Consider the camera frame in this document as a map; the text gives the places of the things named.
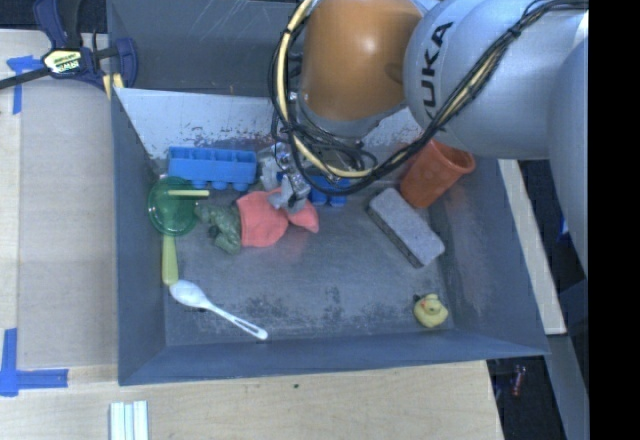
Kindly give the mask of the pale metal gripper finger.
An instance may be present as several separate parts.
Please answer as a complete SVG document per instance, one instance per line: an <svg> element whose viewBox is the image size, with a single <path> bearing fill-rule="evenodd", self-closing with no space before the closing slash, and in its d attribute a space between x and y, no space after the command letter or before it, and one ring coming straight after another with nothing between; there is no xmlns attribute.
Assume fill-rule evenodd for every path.
<svg viewBox="0 0 640 440"><path fill-rule="evenodd" d="M264 148L257 153L259 179L263 186L278 186L280 167L272 148Z"/></svg>
<svg viewBox="0 0 640 440"><path fill-rule="evenodd" d="M269 194L268 201L277 210L293 210L295 208L297 194L287 175L282 177L280 187Z"/></svg>

